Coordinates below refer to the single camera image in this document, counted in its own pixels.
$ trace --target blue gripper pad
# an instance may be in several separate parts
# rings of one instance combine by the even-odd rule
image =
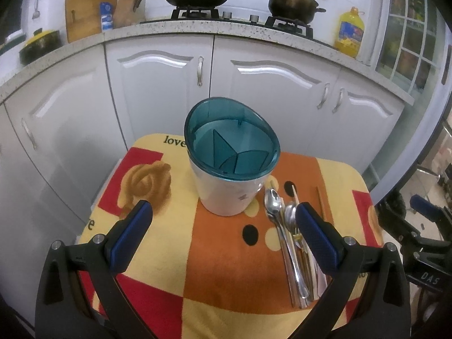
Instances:
[[[152,207],[145,200],[140,200],[125,219],[116,222],[105,244],[105,257],[112,273],[127,270],[151,222]]]
[[[342,236],[308,202],[297,206],[295,221],[324,274],[334,276],[344,257]]]
[[[433,205],[420,195],[413,195],[410,199],[410,206],[418,213],[425,216],[431,222],[437,222],[443,215],[442,208]]]

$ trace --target black pot with yellow lid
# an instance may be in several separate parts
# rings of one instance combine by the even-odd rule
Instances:
[[[33,33],[25,46],[19,51],[20,63],[28,65],[38,58],[62,46],[60,31],[42,31],[42,28]]]

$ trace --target yellow lid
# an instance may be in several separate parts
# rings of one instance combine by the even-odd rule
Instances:
[[[38,29],[37,31],[35,31],[33,34],[34,36],[31,37],[29,40],[27,40],[27,42],[25,43],[25,46],[28,46],[29,44],[35,42],[36,40],[38,40],[39,38],[42,38],[44,36],[46,36],[49,33],[52,33],[54,31],[42,31],[41,29]]]

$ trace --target black dot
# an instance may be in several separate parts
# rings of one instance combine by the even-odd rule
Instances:
[[[254,225],[248,224],[243,227],[242,238],[248,246],[254,246],[259,239],[259,232]]]
[[[287,196],[294,197],[292,190],[292,185],[295,187],[295,192],[297,192],[297,186],[292,181],[286,181],[284,182],[284,191],[286,192]]]

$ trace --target table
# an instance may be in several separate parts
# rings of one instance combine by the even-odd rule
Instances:
[[[360,244],[382,246],[374,207],[361,175],[349,165],[281,153],[267,182],[308,201],[338,232]],[[106,234],[141,198],[153,206],[152,224],[129,268],[117,280],[160,339],[287,338],[311,307],[291,305],[279,240],[264,212],[264,190],[233,217],[208,212],[198,200],[184,138],[151,134],[138,139],[114,172],[79,243]],[[255,238],[247,238],[253,230]],[[103,312],[87,273],[92,307]],[[336,327],[361,294],[361,276]]]

